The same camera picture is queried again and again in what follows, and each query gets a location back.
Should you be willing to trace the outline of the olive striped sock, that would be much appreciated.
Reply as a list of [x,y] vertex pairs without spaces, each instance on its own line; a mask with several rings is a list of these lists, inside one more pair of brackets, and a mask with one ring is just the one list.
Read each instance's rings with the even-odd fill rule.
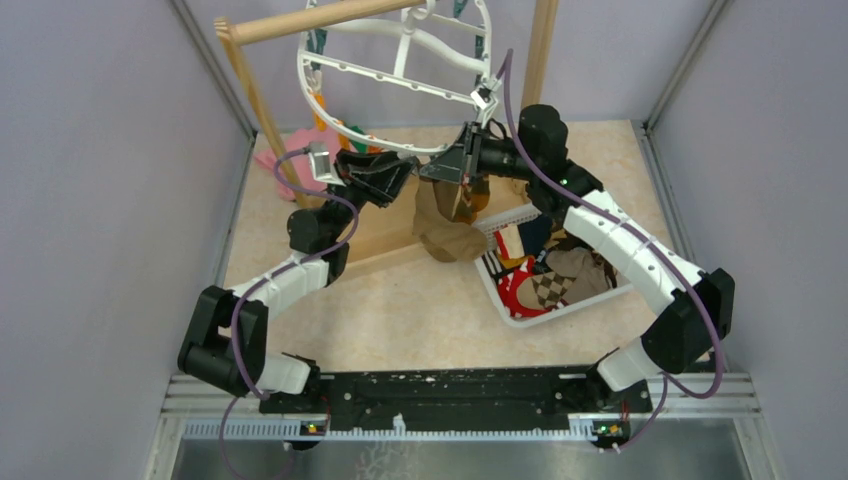
[[473,184],[465,185],[460,190],[460,201],[456,207],[456,221],[473,224],[478,214],[489,204],[491,192],[488,176],[483,176]]

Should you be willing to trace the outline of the white oval clip hanger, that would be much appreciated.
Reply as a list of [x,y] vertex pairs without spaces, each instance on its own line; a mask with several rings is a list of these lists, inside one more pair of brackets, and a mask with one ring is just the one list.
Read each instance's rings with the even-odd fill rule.
[[[360,142],[374,148],[417,156],[433,155],[443,151],[445,149],[443,146],[425,147],[412,143],[397,143],[354,130],[353,127],[333,116],[327,110],[322,94],[323,73],[332,69],[373,80],[381,85],[400,87],[413,93],[426,94],[437,99],[463,104],[473,109],[474,121],[476,122],[475,107],[469,94],[480,83],[486,82],[488,79],[500,78],[500,75],[492,64],[492,22],[488,6],[484,1],[473,3],[481,17],[480,22],[474,24],[462,20],[462,14],[467,5],[466,1],[454,1],[450,14],[445,16],[436,12],[437,3],[435,1],[427,1],[422,6],[401,9],[397,20],[380,19],[376,15],[372,15],[301,33],[297,50],[297,60],[300,64],[298,79],[304,98],[312,109],[316,125],[322,129],[332,129],[339,136],[350,141]],[[427,21],[433,21],[439,25],[472,34],[474,37],[473,53],[471,55],[463,54],[435,34],[427,31],[424,28]],[[389,71],[380,70],[355,61],[327,56],[324,50],[326,37],[330,31],[383,35],[397,40],[398,45],[392,60],[392,69]],[[421,47],[447,65],[473,74],[475,81],[471,91],[464,93],[439,87],[421,80],[415,80],[407,75],[410,51],[414,47]]]

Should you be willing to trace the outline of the navy blue sock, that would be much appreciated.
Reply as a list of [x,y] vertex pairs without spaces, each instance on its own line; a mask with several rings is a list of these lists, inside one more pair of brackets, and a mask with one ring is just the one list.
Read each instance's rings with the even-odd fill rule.
[[553,221],[545,215],[539,215],[518,225],[525,256],[536,256],[544,249],[551,237],[552,227]]

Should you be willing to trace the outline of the tan ribbed sock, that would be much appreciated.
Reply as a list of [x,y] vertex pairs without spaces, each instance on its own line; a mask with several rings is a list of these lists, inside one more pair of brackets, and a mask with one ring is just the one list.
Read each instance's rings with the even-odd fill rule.
[[466,224],[454,219],[456,207],[460,201],[460,190],[463,186],[448,182],[434,182],[433,190],[438,209],[441,214],[453,223],[459,224],[463,230],[462,250],[458,261],[473,261],[481,256],[487,247],[486,236],[473,224]]
[[459,260],[464,230],[441,214],[431,182],[419,181],[412,234],[433,259],[442,263]]

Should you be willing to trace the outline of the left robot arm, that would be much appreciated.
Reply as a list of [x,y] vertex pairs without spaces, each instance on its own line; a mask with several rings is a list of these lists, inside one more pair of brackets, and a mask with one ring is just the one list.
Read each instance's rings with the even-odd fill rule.
[[310,189],[287,180],[283,167],[305,157],[310,173],[325,183],[323,204],[295,211],[288,220],[291,255],[248,282],[199,295],[177,356],[178,369],[234,397],[261,399],[282,393],[297,413],[319,404],[317,369],[308,360],[267,350],[268,324],[299,299],[334,283],[345,271],[349,241],[368,203],[390,205],[417,170],[415,157],[396,152],[340,150],[331,156],[313,142],[287,152],[273,167],[276,179],[297,193]]

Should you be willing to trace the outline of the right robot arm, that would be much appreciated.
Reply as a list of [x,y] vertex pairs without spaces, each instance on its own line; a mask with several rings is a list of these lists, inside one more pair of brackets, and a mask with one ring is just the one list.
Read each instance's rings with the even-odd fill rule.
[[707,272],[678,256],[625,214],[600,180],[569,159],[568,128],[554,107],[525,107],[508,127],[509,136],[497,138],[477,122],[466,123],[419,173],[454,184],[485,175],[526,181],[536,209],[598,251],[656,313],[639,338],[589,369],[589,404],[612,412],[635,383],[679,374],[708,351],[718,352],[731,329],[730,274]]

